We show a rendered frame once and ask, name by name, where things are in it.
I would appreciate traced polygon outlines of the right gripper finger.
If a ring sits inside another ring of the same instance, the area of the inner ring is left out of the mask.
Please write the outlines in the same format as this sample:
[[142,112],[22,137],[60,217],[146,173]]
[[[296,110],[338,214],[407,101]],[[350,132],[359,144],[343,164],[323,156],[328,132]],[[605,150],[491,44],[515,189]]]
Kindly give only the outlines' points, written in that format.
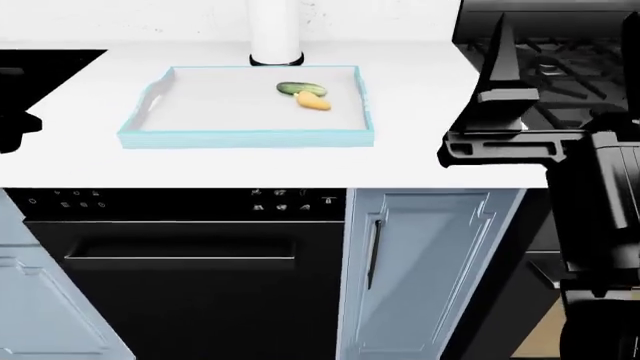
[[581,130],[449,131],[437,152],[442,167],[458,165],[540,164],[563,161],[573,143],[587,137]]
[[539,92],[520,77],[515,35],[508,14],[493,31],[479,80],[462,114],[464,131],[517,131]]

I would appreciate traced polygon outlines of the light blue serving tray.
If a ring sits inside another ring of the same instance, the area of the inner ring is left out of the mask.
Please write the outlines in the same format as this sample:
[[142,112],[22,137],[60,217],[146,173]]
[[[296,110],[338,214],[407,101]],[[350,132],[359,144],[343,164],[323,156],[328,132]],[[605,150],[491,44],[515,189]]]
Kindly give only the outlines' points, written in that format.
[[[330,110],[301,107],[278,83],[327,89]],[[117,133],[125,149],[371,147],[374,126],[355,65],[171,67]]]

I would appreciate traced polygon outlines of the black sink basin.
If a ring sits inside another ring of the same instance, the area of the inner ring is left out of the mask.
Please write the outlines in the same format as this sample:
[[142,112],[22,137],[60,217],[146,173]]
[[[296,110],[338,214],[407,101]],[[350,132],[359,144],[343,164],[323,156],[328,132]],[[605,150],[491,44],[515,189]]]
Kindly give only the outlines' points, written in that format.
[[0,49],[0,112],[28,110],[106,52]]

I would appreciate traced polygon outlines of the black gas range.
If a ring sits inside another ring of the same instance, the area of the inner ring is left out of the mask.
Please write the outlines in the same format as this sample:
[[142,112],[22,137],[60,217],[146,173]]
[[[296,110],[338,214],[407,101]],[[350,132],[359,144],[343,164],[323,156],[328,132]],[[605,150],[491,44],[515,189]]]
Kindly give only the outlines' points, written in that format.
[[539,92],[519,130],[577,129],[626,109],[620,29],[640,0],[461,0],[452,41],[479,77],[504,12],[517,32],[520,76]]

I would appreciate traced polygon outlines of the light blue cabinet door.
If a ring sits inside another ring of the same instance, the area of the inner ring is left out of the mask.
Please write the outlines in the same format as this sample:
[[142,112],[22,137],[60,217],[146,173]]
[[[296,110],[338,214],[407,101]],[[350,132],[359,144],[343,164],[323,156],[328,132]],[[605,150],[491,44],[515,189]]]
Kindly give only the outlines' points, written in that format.
[[0,360],[136,360],[0,188]]
[[[525,192],[347,192],[336,360],[439,360]],[[382,220],[367,290],[374,221]]]

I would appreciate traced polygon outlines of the yellow orange carrot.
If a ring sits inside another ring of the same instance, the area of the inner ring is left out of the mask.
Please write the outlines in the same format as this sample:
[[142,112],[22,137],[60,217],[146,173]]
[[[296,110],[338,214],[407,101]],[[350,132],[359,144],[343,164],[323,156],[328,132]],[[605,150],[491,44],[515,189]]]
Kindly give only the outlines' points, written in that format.
[[331,110],[331,104],[319,97],[318,95],[313,94],[312,92],[301,91],[294,95],[297,104],[301,107],[305,107],[313,110]]

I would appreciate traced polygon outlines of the green cucumber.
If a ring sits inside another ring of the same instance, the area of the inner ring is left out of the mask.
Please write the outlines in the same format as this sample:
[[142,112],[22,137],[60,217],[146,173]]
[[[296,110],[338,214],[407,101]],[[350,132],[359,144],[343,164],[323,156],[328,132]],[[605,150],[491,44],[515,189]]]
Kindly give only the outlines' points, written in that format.
[[310,92],[318,97],[324,97],[328,91],[315,83],[282,82],[276,85],[278,92],[285,95],[295,95],[299,92]]

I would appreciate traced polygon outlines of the black dishwasher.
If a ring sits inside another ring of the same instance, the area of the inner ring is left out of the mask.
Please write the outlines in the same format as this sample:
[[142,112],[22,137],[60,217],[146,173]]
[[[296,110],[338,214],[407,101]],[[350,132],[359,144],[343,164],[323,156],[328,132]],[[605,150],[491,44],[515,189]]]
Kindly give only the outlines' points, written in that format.
[[335,360],[342,188],[8,188],[136,360]]

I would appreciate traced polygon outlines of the white cylinder with black base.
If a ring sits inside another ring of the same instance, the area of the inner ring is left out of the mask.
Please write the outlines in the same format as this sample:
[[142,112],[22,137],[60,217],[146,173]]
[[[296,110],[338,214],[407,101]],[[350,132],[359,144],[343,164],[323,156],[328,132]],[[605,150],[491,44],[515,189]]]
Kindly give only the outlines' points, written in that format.
[[301,0],[246,0],[252,66],[299,66]]

